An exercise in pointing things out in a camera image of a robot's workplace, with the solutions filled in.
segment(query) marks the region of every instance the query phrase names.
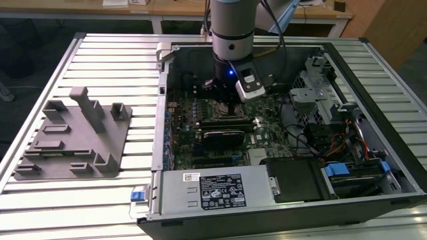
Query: cable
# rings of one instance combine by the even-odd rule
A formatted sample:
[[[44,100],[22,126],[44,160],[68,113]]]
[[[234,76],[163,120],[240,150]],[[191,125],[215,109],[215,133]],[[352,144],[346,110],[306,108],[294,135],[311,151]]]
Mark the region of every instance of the cable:
[[[210,31],[210,28],[208,28],[208,17],[210,17],[210,14],[211,14],[211,0],[206,0],[204,1],[204,18],[203,18],[204,30],[206,30],[207,34],[210,36],[212,36],[212,33]]]
[[[10,86],[8,89],[44,89],[42,86]]]
[[[12,141],[0,139],[0,144],[11,145]]]
[[[266,9],[272,21],[274,21],[274,25],[275,25],[275,28],[278,30],[278,34],[279,34],[279,45],[276,47],[275,50],[270,50],[262,54],[258,55],[258,57],[262,57],[264,55],[267,55],[268,53],[272,53],[275,52],[279,48],[280,48],[280,45],[283,46],[283,52],[284,52],[284,67],[287,66],[287,60],[288,60],[288,53],[287,53],[287,46],[286,46],[286,39],[283,37],[283,32],[282,32],[282,29],[280,29],[280,26],[279,26],[279,23],[278,23],[278,19],[275,17],[275,13],[270,7],[270,4],[267,2],[267,0],[262,0],[260,1],[260,5],[263,6],[263,8]]]
[[[307,23],[307,13],[306,13],[306,6],[299,4],[302,6],[302,8],[304,9],[304,24]]]
[[[326,156],[323,156],[323,155],[320,154],[320,152],[319,152],[316,149],[314,149],[314,147],[310,146],[310,144],[308,144],[306,141],[303,141],[302,139],[299,139],[299,138],[288,131],[288,127],[291,127],[291,126],[295,126],[295,127],[298,127],[298,128],[304,128],[304,127],[303,127],[302,125],[299,125],[299,124],[288,124],[287,126],[284,126],[284,133],[286,133],[287,135],[290,135],[292,138],[295,138],[296,141],[299,141],[299,142],[308,148],[308,151],[310,151],[314,155],[316,155],[318,157],[326,158]]]
[[[332,139],[331,139],[331,148],[334,148],[334,140],[335,140],[335,137],[338,137],[338,136],[344,136],[346,134],[344,133],[336,133],[336,134],[334,134],[334,137],[332,137]]]
[[[364,157],[366,157],[366,160],[370,160],[370,156],[368,156],[368,144],[364,140],[362,140],[360,138],[355,138],[358,139],[362,143],[363,143],[363,148],[364,148]]]

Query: black cable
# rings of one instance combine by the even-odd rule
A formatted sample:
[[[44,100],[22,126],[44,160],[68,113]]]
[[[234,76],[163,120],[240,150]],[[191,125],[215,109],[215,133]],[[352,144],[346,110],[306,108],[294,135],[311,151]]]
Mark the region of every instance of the black cable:
[[[275,17],[275,14],[274,14],[274,11],[268,5],[268,2],[267,0],[262,0],[260,2],[263,8],[266,9],[272,21],[274,21],[274,25],[276,27],[276,30],[278,30],[278,34],[279,34],[279,45],[282,44],[283,46],[283,54],[284,54],[284,67],[282,67],[280,69],[280,73],[279,73],[279,78],[282,78],[282,76],[284,75],[284,73],[287,72],[287,66],[288,66],[288,52],[287,52],[287,46],[286,46],[286,39],[284,39],[284,36],[283,36],[283,32],[282,32],[282,29],[280,29],[280,26],[279,26],[279,23],[278,23],[278,20],[276,20],[276,17]]]
[[[3,139],[0,139],[0,144],[11,145],[11,144],[12,144],[12,141],[11,141],[11,140],[3,140]]]
[[[210,14],[211,14],[211,0],[206,0],[206,2],[204,2],[204,18],[203,18],[203,22],[204,22],[204,31],[211,36],[212,33],[210,31],[210,28],[208,28],[208,17],[210,17]]]
[[[306,13],[306,6],[304,5],[302,5],[300,4],[300,6],[302,6],[302,8],[304,9],[304,24],[307,23],[307,13]]]
[[[278,30],[278,34],[279,34],[279,41],[282,43],[282,46],[283,46],[283,52],[284,52],[284,66],[287,66],[287,60],[288,60],[288,53],[287,53],[287,46],[286,46],[286,39],[283,37],[283,32],[282,32],[282,29],[280,29],[280,26],[279,26],[279,23],[278,23],[278,19],[275,17],[275,13],[270,7],[270,4],[267,2],[267,0],[262,0],[260,1],[260,5],[263,6],[263,8],[266,9],[272,21],[274,21],[274,25],[275,25],[275,28]]]
[[[299,142],[308,148],[308,151],[310,151],[314,155],[316,155],[318,157],[326,158],[326,156],[323,156],[323,154],[322,154],[316,149],[314,149],[314,147],[310,146],[310,144],[308,144],[306,141],[303,141],[300,138],[298,138],[298,137],[288,131],[288,127],[291,127],[291,126],[295,126],[295,127],[300,128],[300,129],[304,128],[303,125],[299,125],[299,124],[288,124],[288,125],[284,126],[284,133],[286,133],[287,135],[290,135],[292,138],[295,138],[296,141],[299,141]]]

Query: warning label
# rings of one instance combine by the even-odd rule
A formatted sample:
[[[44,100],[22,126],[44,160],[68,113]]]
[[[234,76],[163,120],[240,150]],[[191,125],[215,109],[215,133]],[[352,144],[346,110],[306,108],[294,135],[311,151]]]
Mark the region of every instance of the warning label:
[[[200,176],[200,197],[204,210],[246,207],[242,175]]]

